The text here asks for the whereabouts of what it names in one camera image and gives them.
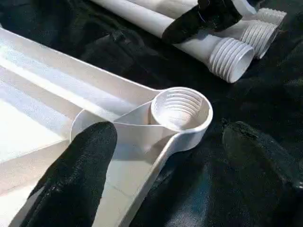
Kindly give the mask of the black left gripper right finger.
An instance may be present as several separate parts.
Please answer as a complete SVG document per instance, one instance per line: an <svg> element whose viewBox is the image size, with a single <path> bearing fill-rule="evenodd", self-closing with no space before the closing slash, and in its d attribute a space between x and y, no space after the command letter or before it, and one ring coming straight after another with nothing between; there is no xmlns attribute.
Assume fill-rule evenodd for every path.
<svg viewBox="0 0 303 227"><path fill-rule="evenodd" d="M257 227L303 225L303 169L270 135L244 122L223 130L222 143Z"/></svg>

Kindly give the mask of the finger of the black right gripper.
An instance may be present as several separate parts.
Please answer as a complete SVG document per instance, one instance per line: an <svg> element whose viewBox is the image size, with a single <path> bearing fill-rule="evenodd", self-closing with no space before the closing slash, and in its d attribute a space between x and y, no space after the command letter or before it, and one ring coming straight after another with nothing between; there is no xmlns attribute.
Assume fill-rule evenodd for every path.
<svg viewBox="0 0 303 227"><path fill-rule="evenodd" d="M179 44L199 30L220 32L242 19L231 0L199 0L197 5L175 19L163 32L162 40Z"/></svg>

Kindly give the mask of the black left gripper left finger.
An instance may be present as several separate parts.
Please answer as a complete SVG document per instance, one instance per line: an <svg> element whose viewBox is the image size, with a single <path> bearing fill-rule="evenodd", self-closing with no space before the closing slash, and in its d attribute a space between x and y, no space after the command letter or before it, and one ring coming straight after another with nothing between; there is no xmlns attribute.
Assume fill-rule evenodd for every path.
<svg viewBox="0 0 303 227"><path fill-rule="evenodd" d="M116 143L111 122L95 123L79 133L29 194L38 196L21 226L92 226Z"/></svg>

